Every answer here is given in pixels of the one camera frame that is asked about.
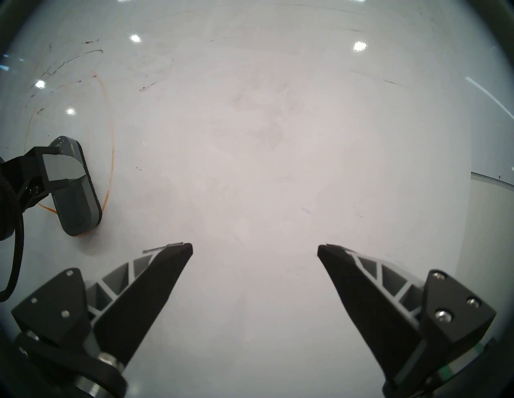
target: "gray object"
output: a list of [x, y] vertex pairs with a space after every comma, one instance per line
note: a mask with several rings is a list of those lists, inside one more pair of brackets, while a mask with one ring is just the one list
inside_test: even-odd
[[[77, 236], [98, 225], [102, 219], [102, 208], [87, 171], [80, 144], [72, 138], [60, 136], [50, 146], [59, 148], [59, 152], [65, 156], [45, 158], [45, 167], [50, 166], [56, 178], [64, 175], [64, 172], [68, 180], [74, 180], [68, 187], [52, 194], [53, 203], [63, 230], [68, 235]], [[81, 173], [81, 168], [76, 162], [67, 157], [77, 160], [83, 166], [84, 173]]]

